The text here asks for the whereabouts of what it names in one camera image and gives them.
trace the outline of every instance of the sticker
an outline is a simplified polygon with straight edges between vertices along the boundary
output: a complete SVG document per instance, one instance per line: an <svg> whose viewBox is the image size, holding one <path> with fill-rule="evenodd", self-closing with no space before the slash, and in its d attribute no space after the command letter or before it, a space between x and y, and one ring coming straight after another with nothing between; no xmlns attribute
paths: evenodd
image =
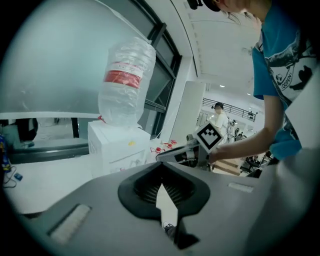
<svg viewBox="0 0 320 256"><path fill-rule="evenodd" d="M210 121L202 125L194 133L194 137L207 153L210 153L223 140L223 136L214 128Z"/></svg>
<svg viewBox="0 0 320 256"><path fill-rule="evenodd" d="M144 70L140 66L125 62L114 62L104 81L139 89Z"/></svg>

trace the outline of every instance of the ceiling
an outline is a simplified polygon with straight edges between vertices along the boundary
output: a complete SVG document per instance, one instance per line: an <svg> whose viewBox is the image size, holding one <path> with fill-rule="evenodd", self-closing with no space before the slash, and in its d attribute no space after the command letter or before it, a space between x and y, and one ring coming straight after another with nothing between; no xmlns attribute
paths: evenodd
<svg viewBox="0 0 320 256"><path fill-rule="evenodd" d="M190 9L184 0L183 13L198 78L209 85L209 90L225 86L236 95L253 92L252 47L259 40L261 24L243 14L237 17L240 24L228 19L222 12L213 12L205 5Z"/></svg>

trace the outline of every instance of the blue t-shirt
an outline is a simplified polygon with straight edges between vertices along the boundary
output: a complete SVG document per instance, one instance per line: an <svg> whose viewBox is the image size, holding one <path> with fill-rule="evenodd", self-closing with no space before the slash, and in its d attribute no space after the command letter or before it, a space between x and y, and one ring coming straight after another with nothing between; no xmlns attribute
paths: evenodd
<svg viewBox="0 0 320 256"><path fill-rule="evenodd" d="M284 110L300 94L317 65L308 38L276 4L272 4L267 13L252 58L253 95L261 100L264 95L278 96ZM295 155L300 149L297 133L285 116L284 127L277 132L270 151L281 160Z"/></svg>

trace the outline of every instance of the white table surface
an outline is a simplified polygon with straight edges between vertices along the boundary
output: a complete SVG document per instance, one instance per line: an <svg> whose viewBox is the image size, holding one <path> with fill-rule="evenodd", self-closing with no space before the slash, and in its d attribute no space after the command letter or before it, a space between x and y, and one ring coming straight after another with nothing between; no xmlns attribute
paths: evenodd
<svg viewBox="0 0 320 256"><path fill-rule="evenodd" d="M165 148L159 139L150 141L151 148ZM156 153L147 156L147 164L156 162ZM15 164L16 173L23 176L21 181L14 179L15 188L5 188L7 197L20 214L46 211L54 203L93 179L95 161L91 155L80 157Z"/></svg>

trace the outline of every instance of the plastic water bottle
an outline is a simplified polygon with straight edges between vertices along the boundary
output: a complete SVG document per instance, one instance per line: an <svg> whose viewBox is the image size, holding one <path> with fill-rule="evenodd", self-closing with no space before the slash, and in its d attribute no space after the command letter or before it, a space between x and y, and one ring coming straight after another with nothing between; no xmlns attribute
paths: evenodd
<svg viewBox="0 0 320 256"><path fill-rule="evenodd" d="M156 51L134 37L109 50L98 107L107 124L136 126L141 118L156 63Z"/></svg>

